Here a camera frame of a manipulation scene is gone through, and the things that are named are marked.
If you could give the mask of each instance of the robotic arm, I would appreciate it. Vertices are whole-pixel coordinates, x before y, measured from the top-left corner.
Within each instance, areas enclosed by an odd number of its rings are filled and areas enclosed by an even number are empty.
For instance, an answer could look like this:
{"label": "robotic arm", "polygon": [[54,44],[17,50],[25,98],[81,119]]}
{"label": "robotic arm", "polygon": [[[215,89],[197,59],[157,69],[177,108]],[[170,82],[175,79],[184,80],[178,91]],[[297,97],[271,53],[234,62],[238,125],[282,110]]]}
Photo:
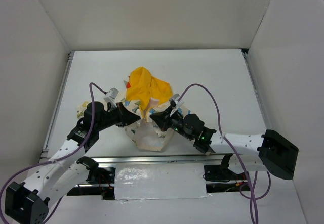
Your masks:
{"label": "robotic arm", "polygon": [[[234,173],[242,173],[232,149],[224,141],[224,135],[205,127],[197,115],[183,117],[177,110],[176,102],[170,99],[170,107],[163,112],[152,114],[151,119],[166,131],[173,129],[183,137],[193,141],[193,146],[204,154],[226,153],[222,167]],[[84,147],[68,158],[38,169],[21,184],[12,182],[6,189],[5,214],[21,224],[41,224],[49,209],[75,185],[87,181],[97,184],[100,178],[109,179],[111,174],[98,163],[84,156],[85,152],[99,139],[99,132],[117,125],[125,127],[140,119],[129,112],[122,103],[108,101],[108,110],[100,102],[95,102],[95,121],[89,140]],[[84,117],[68,135],[62,147],[52,157],[57,159],[75,151],[87,136],[92,118],[92,104],[88,104]],[[269,171],[273,175],[291,180],[294,175],[298,148],[273,130],[264,135],[243,136],[226,134],[240,154],[249,171]]]}

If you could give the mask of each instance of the white wall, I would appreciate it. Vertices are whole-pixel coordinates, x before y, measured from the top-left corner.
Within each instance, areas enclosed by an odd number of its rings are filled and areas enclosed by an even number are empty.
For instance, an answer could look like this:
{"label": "white wall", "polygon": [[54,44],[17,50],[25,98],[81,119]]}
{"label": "white wall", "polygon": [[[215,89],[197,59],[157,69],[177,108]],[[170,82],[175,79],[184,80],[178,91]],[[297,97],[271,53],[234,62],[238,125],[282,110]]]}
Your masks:
{"label": "white wall", "polygon": [[67,51],[37,0],[0,0],[0,14],[0,165],[18,169],[40,156]]}
{"label": "white wall", "polygon": [[308,223],[324,219],[323,21],[323,0],[271,0],[248,53],[270,125],[300,149],[294,183]]}
{"label": "white wall", "polygon": [[269,0],[40,0],[73,50],[248,48]]}

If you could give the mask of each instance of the white panel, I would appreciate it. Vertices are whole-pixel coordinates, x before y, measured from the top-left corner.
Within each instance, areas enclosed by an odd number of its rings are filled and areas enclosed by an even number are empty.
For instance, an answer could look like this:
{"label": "white panel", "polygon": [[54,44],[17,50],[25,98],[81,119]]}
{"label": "white panel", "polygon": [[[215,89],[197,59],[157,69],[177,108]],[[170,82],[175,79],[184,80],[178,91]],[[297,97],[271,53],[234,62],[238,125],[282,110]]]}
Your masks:
{"label": "white panel", "polygon": [[206,197],[202,163],[118,165],[116,200],[195,199]]}
{"label": "white panel", "polygon": [[[260,196],[267,188],[267,176],[259,173],[258,179],[256,195]],[[258,201],[258,210],[262,224],[306,224],[292,181],[273,177],[272,189]],[[213,193],[200,199],[146,201],[67,196],[48,222],[56,223],[251,224],[251,219],[249,200],[235,192]]]}
{"label": "white panel", "polygon": [[[137,67],[146,67],[153,76],[170,83],[182,93],[192,83],[206,86],[218,101],[224,132],[254,135],[265,132],[251,80],[241,50],[141,50],[75,52],[61,106],[50,137],[52,156],[75,127],[76,106],[89,101],[89,83],[105,90],[125,88],[123,80]],[[104,95],[94,89],[96,100]],[[202,88],[191,88],[183,98],[208,128],[218,129],[216,109]],[[100,132],[88,156],[152,156],[200,154],[184,137],[173,134],[162,152],[136,148],[122,128]]]}
{"label": "white panel", "polygon": [[295,185],[309,224],[324,219],[323,21],[323,0],[271,0],[248,54],[271,125],[300,149]]}
{"label": "white panel", "polygon": [[67,52],[36,0],[0,0],[0,163],[35,163]]}
{"label": "white panel", "polygon": [[248,48],[270,0],[40,0],[74,50]]}

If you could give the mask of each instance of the orange fabric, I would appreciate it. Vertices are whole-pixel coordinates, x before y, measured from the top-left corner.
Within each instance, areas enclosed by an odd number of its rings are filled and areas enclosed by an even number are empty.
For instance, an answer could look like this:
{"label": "orange fabric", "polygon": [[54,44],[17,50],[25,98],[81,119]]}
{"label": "orange fabric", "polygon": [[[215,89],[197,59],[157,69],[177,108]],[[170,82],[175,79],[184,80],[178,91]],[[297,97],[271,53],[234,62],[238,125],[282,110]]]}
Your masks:
{"label": "orange fabric", "polygon": [[140,100],[140,109],[145,110],[150,98],[159,99],[159,104],[173,95],[170,85],[151,75],[144,67],[135,69],[129,80],[130,88],[126,91],[126,100]]}

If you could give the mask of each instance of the white table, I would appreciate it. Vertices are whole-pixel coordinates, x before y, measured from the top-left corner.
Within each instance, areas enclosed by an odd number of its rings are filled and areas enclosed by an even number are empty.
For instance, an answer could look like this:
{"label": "white table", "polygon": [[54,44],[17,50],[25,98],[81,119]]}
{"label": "white table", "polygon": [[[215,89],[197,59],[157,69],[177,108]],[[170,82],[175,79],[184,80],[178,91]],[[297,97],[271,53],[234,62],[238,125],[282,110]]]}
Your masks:
{"label": "white table", "polygon": [[[257,134],[265,132],[262,114],[241,50],[142,50],[75,52],[48,147],[52,156],[76,125],[76,106],[90,101],[89,83],[105,90],[123,90],[123,80],[137,67],[146,67],[153,76],[168,82],[174,93],[182,93],[192,83],[206,86],[216,98],[225,132]],[[94,89],[96,100],[103,95]],[[201,88],[192,88],[185,105],[205,122],[218,129],[215,106]],[[200,154],[192,144],[174,134],[162,152],[136,148],[122,128],[100,132],[100,139],[88,151],[91,157],[179,156]]]}

